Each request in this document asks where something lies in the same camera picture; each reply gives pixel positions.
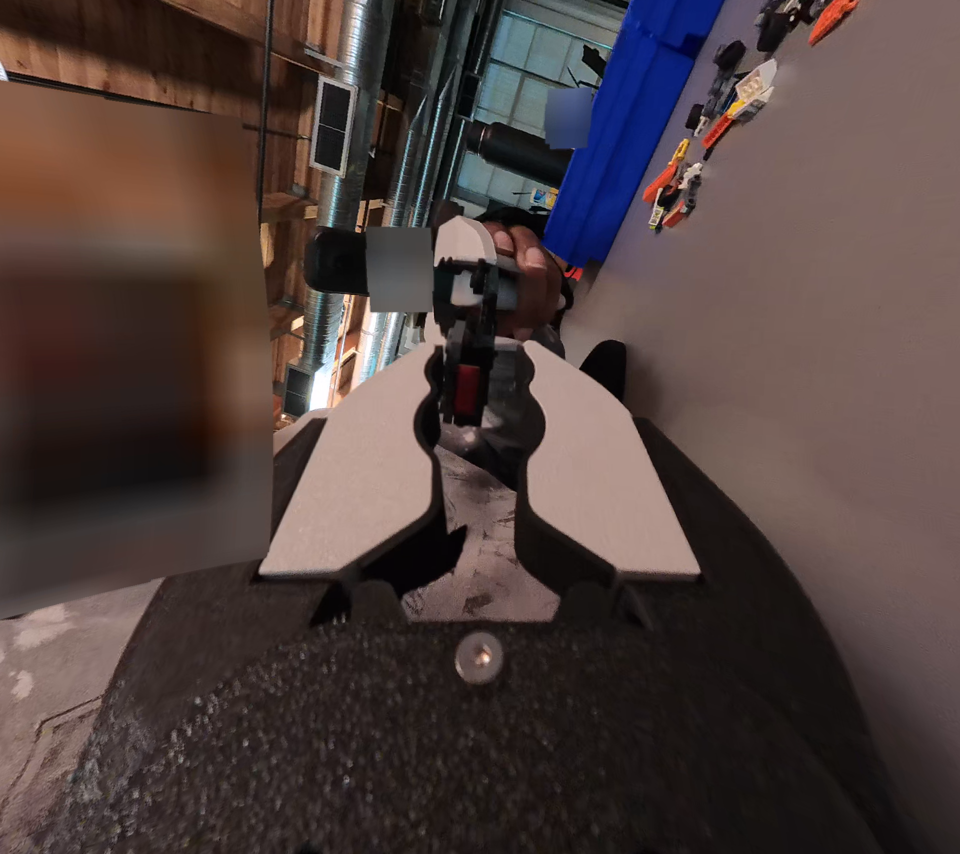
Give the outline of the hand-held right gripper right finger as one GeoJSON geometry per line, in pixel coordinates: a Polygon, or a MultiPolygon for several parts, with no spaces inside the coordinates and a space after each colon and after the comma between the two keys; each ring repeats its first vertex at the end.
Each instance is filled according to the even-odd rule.
{"type": "Polygon", "coordinates": [[[696,581],[701,567],[627,407],[540,344],[523,352],[542,435],[518,471],[521,563],[546,585],[696,581]]]}

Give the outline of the pile of lego pieces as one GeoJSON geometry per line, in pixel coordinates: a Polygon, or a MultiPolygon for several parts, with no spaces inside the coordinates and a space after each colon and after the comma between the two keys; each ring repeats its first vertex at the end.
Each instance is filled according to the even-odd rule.
{"type": "Polygon", "coordinates": [[[814,47],[833,33],[857,9],[860,0],[765,0],[753,27],[754,44],[735,39],[716,48],[714,77],[702,102],[687,114],[687,134],[669,162],[642,191],[649,208],[648,229],[660,234],[688,219],[695,211],[706,164],[717,146],[734,129],[758,116],[770,103],[779,70],[776,54],[789,36],[807,29],[814,47]]]}

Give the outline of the black round cushion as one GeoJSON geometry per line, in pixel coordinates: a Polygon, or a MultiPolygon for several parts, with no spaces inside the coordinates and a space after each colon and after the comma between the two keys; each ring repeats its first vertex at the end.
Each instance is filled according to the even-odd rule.
{"type": "Polygon", "coordinates": [[[625,405],[628,360],[628,348],[624,342],[605,339],[589,351],[579,370],[625,405]]]}

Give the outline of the black pillar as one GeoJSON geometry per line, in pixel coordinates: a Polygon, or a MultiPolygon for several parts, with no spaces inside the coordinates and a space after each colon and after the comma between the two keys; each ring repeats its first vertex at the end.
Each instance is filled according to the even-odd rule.
{"type": "Polygon", "coordinates": [[[462,143],[487,164],[554,189],[562,186],[574,155],[574,149],[552,148],[544,138],[501,122],[466,122],[462,143]]]}

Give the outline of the person's grey sweatshirt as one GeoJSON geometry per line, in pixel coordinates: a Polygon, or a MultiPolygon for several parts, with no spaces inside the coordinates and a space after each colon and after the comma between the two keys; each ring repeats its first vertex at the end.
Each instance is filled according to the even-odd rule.
{"type": "MultiPolygon", "coordinates": [[[[517,496],[462,457],[438,452],[446,517],[465,528],[458,564],[402,596],[411,622],[510,621],[551,614],[551,594],[513,547],[517,496]]],[[[63,795],[156,579],[2,620],[2,852],[33,852],[63,795]]]]}

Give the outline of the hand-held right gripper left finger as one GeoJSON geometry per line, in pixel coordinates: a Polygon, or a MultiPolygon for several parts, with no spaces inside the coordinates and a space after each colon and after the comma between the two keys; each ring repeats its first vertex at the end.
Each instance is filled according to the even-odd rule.
{"type": "Polygon", "coordinates": [[[354,581],[414,544],[414,580],[449,567],[435,453],[443,350],[423,344],[350,392],[323,420],[270,547],[265,581],[354,581]]]}

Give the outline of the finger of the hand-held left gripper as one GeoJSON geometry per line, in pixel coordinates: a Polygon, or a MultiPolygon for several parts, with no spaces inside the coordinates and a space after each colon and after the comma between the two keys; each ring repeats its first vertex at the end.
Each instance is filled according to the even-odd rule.
{"type": "Polygon", "coordinates": [[[434,228],[435,271],[473,272],[482,266],[505,266],[484,224],[456,215],[434,228]]]}

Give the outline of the black lego chassis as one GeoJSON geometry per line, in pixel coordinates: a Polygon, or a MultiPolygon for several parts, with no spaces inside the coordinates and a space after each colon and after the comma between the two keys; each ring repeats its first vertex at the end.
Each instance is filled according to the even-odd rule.
{"type": "Polygon", "coordinates": [[[498,312],[483,304],[482,269],[434,269],[433,317],[443,338],[440,418],[458,427],[478,427],[488,403],[491,374],[498,354],[498,312]],[[455,417],[453,393],[458,365],[482,368],[484,407],[475,417],[455,417]]]}

